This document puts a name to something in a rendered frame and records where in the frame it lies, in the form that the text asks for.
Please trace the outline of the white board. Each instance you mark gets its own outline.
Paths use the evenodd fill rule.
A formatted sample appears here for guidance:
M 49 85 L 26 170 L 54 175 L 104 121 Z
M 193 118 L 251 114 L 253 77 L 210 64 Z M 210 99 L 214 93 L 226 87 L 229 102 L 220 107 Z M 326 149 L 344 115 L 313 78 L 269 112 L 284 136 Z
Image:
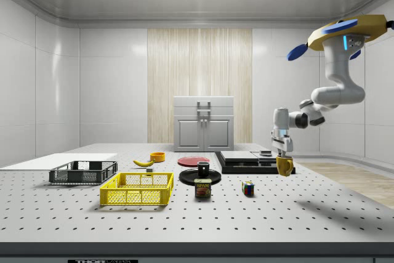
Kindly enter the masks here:
M 105 161 L 116 153 L 55 153 L 22 163 L 0 168 L 0 170 L 51 170 L 71 161 Z

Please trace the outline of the puzzle cube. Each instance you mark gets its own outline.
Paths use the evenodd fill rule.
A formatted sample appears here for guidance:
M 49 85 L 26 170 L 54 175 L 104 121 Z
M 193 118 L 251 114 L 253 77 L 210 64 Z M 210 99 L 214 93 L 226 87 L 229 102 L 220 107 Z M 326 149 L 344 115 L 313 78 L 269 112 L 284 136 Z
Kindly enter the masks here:
M 246 196 L 252 196 L 254 194 L 254 184 L 252 181 L 242 181 L 242 191 Z

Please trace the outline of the red plate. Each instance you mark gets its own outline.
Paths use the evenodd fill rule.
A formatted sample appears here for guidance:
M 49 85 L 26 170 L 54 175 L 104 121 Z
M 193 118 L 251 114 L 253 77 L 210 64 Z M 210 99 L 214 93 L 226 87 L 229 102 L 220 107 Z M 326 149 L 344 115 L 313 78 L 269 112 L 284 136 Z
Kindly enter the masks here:
M 185 166 L 188 168 L 195 168 L 198 166 L 199 162 L 210 162 L 210 159 L 202 157 L 202 156 L 187 156 L 183 158 L 179 158 L 177 163 L 181 166 Z

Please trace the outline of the yellow mug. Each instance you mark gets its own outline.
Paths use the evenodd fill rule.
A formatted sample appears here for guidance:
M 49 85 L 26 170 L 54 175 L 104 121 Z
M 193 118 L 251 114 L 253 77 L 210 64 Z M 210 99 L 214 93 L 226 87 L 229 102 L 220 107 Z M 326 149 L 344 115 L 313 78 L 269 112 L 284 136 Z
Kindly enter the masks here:
M 285 176 L 285 177 L 290 176 L 294 169 L 293 158 L 290 156 L 285 156 L 285 157 L 277 156 L 276 167 L 278 173 L 281 176 Z

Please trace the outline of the black plate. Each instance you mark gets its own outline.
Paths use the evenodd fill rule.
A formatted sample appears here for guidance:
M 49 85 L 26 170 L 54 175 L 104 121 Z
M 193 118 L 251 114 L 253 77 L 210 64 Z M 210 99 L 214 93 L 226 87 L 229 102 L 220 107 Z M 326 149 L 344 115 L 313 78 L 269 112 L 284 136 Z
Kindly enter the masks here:
M 211 184 L 219 183 L 221 174 L 218 171 L 210 169 L 206 176 L 199 175 L 198 169 L 187 169 L 179 174 L 179 180 L 187 185 L 194 185 L 195 179 L 210 179 Z

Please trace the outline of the yellow basket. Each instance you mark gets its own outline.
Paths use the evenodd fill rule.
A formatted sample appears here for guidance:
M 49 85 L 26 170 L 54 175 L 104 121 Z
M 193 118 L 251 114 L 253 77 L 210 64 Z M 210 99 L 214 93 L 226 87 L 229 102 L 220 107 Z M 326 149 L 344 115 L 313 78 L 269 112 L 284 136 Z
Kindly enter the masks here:
M 167 205 L 172 172 L 120 172 L 100 187 L 101 205 Z

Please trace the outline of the flat-sided can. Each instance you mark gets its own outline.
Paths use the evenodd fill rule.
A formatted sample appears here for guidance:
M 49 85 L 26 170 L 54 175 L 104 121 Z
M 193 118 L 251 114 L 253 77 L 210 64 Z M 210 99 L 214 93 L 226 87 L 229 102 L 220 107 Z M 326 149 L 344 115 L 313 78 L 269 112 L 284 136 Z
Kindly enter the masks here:
M 211 179 L 195 179 L 195 197 L 210 198 L 211 197 Z

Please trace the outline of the white cabinet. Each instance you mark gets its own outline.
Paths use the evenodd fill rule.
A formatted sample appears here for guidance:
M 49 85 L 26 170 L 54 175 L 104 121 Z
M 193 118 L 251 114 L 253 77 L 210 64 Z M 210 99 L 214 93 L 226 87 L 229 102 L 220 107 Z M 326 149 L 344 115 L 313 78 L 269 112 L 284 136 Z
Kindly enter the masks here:
M 233 99 L 233 96 L 175 96 L 174 150 L 233 150 Z

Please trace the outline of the black stove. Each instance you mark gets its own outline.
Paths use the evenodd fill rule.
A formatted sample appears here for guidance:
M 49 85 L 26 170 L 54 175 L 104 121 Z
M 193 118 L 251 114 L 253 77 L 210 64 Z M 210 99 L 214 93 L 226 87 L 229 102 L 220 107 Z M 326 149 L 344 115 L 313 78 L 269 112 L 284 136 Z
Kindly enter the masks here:
M 223 174 L 278 174 L 277 154 L 271 150 L 221 151 L 215 154 Z

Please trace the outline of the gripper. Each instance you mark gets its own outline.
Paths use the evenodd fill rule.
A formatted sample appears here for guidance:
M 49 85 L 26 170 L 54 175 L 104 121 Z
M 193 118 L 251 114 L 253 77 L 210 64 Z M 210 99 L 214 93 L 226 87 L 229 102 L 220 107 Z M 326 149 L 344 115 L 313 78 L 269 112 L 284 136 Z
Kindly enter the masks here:
M 272 147 L 278 150 L 281 157 L 285 157 L 286 153 L 293 151 L 292 139 L 289 136 L 285 137 L 271 137 Z

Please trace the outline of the dark grey basket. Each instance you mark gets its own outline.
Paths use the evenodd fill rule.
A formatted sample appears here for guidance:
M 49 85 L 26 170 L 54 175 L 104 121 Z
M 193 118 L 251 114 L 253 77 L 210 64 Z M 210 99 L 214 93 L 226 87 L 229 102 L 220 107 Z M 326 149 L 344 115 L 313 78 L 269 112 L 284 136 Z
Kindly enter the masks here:
M 52 184 L 101 184 L 116 174 L 116 161 L 71 161 L 49 171 Z

